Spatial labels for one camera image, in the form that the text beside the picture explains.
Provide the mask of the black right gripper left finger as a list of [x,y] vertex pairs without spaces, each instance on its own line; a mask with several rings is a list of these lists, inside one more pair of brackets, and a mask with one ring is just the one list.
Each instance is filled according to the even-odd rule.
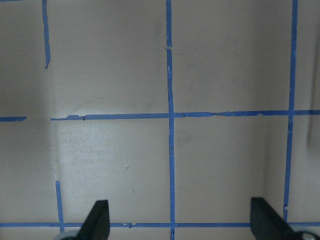
[[110,213],[108,200],[97,200],[82,227],[77,240],[107,240],[110,234]]

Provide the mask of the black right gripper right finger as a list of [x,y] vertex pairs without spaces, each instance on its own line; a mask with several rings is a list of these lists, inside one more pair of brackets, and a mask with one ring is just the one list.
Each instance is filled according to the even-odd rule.
[[256,240],[301,240],[263,197],[250,200],[250,230]]

